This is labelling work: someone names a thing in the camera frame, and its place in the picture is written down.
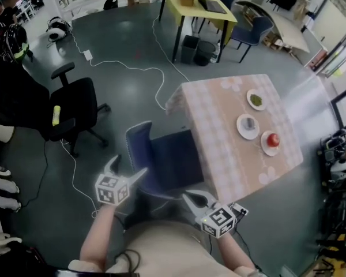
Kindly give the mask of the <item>person's left forearm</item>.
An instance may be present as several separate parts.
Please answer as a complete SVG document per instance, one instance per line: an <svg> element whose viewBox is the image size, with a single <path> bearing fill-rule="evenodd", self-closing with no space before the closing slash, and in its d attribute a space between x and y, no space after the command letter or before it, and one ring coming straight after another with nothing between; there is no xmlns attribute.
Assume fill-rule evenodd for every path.
<svg viewBox="0 0 346 277"><path fill-rule="evenodd" d="M81 247L81 261L94 263L99 268L105 269L114 213L113 205L104 205L100 208Z"/></svg>

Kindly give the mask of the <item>white round floor device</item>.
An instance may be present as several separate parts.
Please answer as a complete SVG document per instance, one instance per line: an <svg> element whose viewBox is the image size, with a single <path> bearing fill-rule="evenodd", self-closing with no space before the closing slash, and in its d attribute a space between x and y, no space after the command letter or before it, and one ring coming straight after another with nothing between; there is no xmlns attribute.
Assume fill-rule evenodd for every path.
<svg viewBox="0 0 346 277"><path fill-rule="evenodd" d="M53 17L47 23L48 39L51 43L62 40L72 30L72 26L61 17Z"/></svg>

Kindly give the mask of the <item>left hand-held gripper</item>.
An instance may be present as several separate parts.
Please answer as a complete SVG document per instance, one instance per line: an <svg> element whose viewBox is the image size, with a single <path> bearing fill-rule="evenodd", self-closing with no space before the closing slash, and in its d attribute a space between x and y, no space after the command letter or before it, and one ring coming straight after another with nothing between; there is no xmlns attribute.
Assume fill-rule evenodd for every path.
<svg viewBox="0 0 346 277"><path fill-rule="evenodd" d="M148 172L145 167L127 179L117 177L120 161L120 154L111 158L104 166L104 174L100 174L95 183L96 197L102 204L120 205L129 198L129 188Z"/></svg>

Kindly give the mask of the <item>person's black-clad legs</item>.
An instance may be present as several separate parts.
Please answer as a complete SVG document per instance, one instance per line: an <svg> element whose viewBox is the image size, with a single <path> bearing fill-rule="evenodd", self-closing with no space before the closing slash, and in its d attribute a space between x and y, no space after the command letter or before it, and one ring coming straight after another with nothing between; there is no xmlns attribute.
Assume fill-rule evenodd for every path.
<svg viewBox="0 0 346 277"><path fill-rule="evenodd" d="M158 207L154 207L153 203L156 201L152 196L138 192L135 197L133 212L124 219L124 230L127 231L140 223L156 220L190 224L179 200L166 200Z"/></svg>

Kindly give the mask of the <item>yellow table with black legs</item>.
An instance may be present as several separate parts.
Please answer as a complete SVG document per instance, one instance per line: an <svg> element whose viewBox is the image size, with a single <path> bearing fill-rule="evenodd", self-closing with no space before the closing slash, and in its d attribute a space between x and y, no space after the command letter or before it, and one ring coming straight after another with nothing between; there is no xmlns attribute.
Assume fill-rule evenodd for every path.
<svg viewBox="0 0 346 277"><path fill-rule="evenodd" d="M159 18L163 14L164 7L167 6L175 18L175 22L178 26L176 32L175 44L172 52L171 62L174 63L176 59L176 54L181 39L183 23L186 17L197 17L205 18L209 20L213 25L221 30L221 39L220 39L220 52L217 56L217 62L220 62L221 55L223 52L224 46L229 42L232 34L233 27L237 24L237 19L232 14L229 8L225 6L220 0L211 0L216 1L223 9L224 13L214 13L205 10L198 0L194 0L193 6L183 6L180 4L179 0L162 0Z"/></svg>

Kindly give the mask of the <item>black chest rig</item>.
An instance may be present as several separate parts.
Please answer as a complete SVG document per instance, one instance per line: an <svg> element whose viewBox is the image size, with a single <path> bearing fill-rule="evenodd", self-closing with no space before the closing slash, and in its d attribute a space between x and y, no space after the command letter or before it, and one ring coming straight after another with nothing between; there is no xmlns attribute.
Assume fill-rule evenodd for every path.
<svg viewBox="0 0 346 277"><path fill-rule="evenodd" d="M72 270L55 270L53 277L140 277L137 273L106 273L106 272L78 272Z"/></svg>

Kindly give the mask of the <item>white plate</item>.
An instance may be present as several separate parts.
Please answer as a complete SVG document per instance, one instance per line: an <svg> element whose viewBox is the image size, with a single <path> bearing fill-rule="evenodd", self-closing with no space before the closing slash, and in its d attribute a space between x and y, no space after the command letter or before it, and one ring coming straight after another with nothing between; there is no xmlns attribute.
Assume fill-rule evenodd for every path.
<svg viewBox="0 0 346 277"><path fill-rule="evenodd" d="M256 95L262 97L262 106L256 107L256 106L254 106L254 105L251 103L251 101L250 101L250 95L251 95L251 94L256 94ZM247 102L249 103L249 105L250 105L253 109L255 109L255 110L257 110L257 111L264 111L264 110L266 109L266 99L265 99L265 97L262 95L262 93L260 93L258 90L256 90L256 89L250 89L250 90L248 90L247 93L246 93L246 99L247 99Z"/></svg>
<svg viewBox="0 0 346 277"><path fill-rule="evenodd" d="M244 118L252 118L255 123L255 129L254 130L247 130L243 127L243 119ZM236 121L236 127L239 132L239 134L246 140L254 140L256 137L258 137L260 133L260 126L258 121L250 114L242 114L238 117Z"/></svg>
<svg viewBox="0 0 346 277"><path fill-rule="evenodd" d="M280 151L280 142L278 142L276 145L273 142L274 135L278 137L276 133L267 130L262 134L260 139L262 150L264 151L265 154L267 154L270 157L277 155Z"/></svg>

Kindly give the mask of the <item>black square waste bin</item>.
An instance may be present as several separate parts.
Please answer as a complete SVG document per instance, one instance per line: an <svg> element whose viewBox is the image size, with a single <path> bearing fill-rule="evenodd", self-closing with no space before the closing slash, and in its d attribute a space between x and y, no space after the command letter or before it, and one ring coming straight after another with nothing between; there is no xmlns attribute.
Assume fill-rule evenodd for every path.
<svg viewBox="0 0 346 277"><path fill-rule="evenodd" d="M195 36L186 35L181 46L180 62L191 64L197 51L200 39Z"/></svg>

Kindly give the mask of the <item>red apple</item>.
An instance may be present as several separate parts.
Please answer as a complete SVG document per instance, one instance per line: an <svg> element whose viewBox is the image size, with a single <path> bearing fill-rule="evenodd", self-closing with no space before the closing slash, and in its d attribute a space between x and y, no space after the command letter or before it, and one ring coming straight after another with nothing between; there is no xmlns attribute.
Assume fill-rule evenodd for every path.
<svg viewBox="0 0 346 277"><path fill-rule="evenodd" d="M280 144L279 135L276 133L271 133L266 139L267 145L270 148L277 148Z"/></svg>

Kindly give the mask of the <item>black case with red trim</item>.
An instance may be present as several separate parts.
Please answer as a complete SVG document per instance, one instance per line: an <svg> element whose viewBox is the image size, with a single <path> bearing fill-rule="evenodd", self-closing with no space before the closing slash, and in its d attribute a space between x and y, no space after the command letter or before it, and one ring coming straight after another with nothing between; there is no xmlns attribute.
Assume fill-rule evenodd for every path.
<svg viewBox="0 0 346 277"><path fill-rule="evenodd" d="M9 252L0 255L0 277L58 277L34 248L9 243Z"/></svg>

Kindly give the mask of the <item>glass door with dark frame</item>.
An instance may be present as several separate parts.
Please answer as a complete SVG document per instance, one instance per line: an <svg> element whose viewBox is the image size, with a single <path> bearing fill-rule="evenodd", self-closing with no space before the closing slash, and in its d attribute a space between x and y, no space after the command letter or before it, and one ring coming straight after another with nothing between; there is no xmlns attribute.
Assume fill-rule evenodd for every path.
<svg viewBox="0 0 346 277"><path fill-rule="evenodd" d="M346 38L346 0L325 0L314 20L312 32L326 49L326 55L315 66L323 73L341 51Z"/></svg>

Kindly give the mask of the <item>table with pink checked cloth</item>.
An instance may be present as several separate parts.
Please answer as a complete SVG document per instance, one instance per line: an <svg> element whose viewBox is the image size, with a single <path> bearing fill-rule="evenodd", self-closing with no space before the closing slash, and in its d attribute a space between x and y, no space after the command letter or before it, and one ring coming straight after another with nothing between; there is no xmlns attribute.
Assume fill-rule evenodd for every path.
<svg viewBox="0 0 346 277"><path fill-rule="evenodd" d="M256 89L266 109L253 109L246 93ZM265 74L232 76L181 84L166 103L166 113L183 110L198 151L205 182L224 204L265 187L303 162L303 155L284 105ZM242 114L252 115L260 132L243 138L236 127ZM279 135L280 151L270 157L261 148L261 134Z"/></svg>

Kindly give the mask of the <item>person's right forearm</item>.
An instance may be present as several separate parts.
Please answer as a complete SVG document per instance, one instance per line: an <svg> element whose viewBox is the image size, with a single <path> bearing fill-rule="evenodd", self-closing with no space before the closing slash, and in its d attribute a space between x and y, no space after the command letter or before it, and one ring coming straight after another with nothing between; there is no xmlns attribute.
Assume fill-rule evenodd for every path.
<svg viewBox="0 0 346 277"><path fill-rule="evenodd" d="M227 233L217 240L220 254L224 265L234 271L240 267L246 267L255 270L254 263L249 256L238 245L230 233Z"/></svg>

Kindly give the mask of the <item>person's beige clothing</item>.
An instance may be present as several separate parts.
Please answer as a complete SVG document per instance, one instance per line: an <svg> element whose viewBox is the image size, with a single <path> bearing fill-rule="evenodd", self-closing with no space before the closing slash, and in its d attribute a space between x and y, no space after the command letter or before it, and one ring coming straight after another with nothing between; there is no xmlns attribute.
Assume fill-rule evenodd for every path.
<svg viewBox="0 0 346 277"><path fill-rule="evenodd" d="M126 257L101 269L94 263L73 260L69 269L80 272L124 273L135 269L140 277L266 277L257 269L234 271L218 263L204 247L201 233L188 224L154 221L126 232Z"/></svg>

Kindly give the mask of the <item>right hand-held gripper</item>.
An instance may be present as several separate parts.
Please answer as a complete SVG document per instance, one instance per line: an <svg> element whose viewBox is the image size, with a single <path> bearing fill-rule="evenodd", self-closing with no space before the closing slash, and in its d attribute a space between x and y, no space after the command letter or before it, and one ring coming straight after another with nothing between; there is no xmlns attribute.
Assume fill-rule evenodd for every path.
<svg viewBox="0 0 346 277"><path fill-rule="evenodd" d="M182 198L195 216L195 221L200 222L201 231L217 239L233 230L249 213L248 209L237 203L214 208L218 205L218 201L211 193L204 190L187 190L187 194L183 194ZM204 207L211 208L205 216L203 216Z"/></svg>

